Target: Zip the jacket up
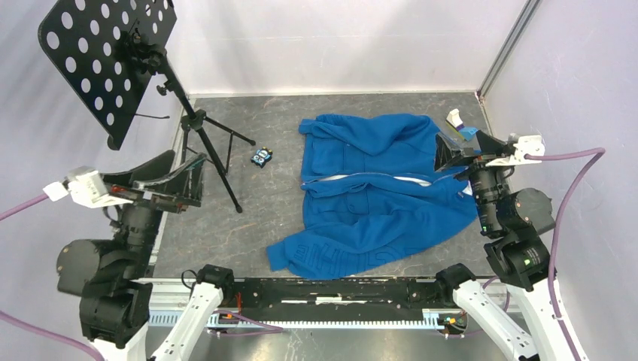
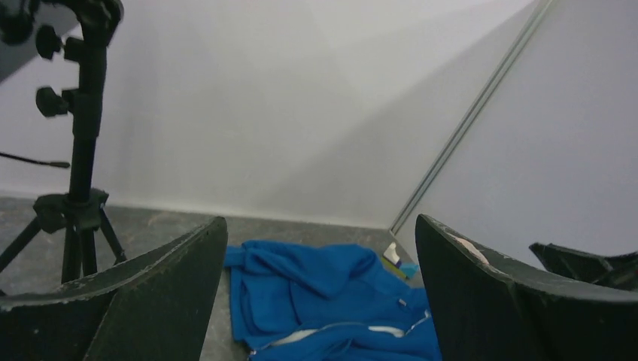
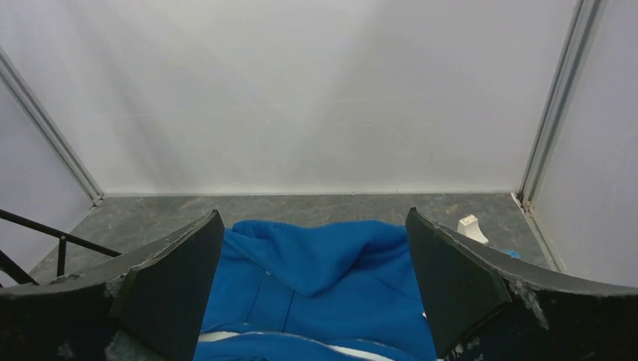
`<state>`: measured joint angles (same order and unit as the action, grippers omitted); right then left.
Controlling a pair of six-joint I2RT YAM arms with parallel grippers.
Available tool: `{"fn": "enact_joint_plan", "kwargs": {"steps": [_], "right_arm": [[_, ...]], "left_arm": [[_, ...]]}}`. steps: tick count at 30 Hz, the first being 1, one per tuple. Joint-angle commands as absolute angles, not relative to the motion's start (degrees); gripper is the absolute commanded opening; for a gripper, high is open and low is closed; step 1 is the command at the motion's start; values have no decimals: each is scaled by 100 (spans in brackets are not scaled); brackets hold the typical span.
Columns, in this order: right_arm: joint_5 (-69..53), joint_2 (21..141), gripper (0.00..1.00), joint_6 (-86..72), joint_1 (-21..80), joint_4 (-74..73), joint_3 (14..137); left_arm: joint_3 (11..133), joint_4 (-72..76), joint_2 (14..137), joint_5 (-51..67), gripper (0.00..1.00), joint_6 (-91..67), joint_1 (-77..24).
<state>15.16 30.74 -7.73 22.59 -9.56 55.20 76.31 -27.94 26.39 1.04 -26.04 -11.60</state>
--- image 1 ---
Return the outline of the blue zip-up jacket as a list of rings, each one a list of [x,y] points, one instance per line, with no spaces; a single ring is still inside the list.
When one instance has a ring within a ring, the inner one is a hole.
[[[304,119],[301,231],[266,248],[301,278],[355,275],[453,238],[477,218],[469,184],[435,169],[439,127],[426,115]]]

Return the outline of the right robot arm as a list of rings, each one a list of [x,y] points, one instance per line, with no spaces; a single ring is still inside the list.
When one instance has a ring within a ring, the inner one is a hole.
[[[463,264],[437,273],[436,301],[465,311],[509,360],[584,360],[586,352],[559,295],[556,247],[541,239],[547,232],[558,235],[566,205],[554,210],[544,192],[511,191],[506,181],[506,170],[546,160],[542,137],[511,135],[501,141],[484,132],[475,137],[477,150],[437,135],[435,169],[462,168],[457,179],[471,186],[481,233],[488,238],[488,263],[520,308],[525,326],[493,301]]]

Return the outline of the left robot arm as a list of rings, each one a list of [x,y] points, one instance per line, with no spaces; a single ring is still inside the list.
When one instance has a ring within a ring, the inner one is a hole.
[[[117,212],[112,238],[72,241],[56,261],[57,288],[80,298],[82,334],[103,360],[187,360],[214,311],[235,300],[232,271],[203,266],[169,335],[153,353],[146,351],[153,284],[145,278],[163,215],[202,202],[206,155],[179,165],[175,156],[167,150],[110,174],[82,166],[55,185],[78,205]]]

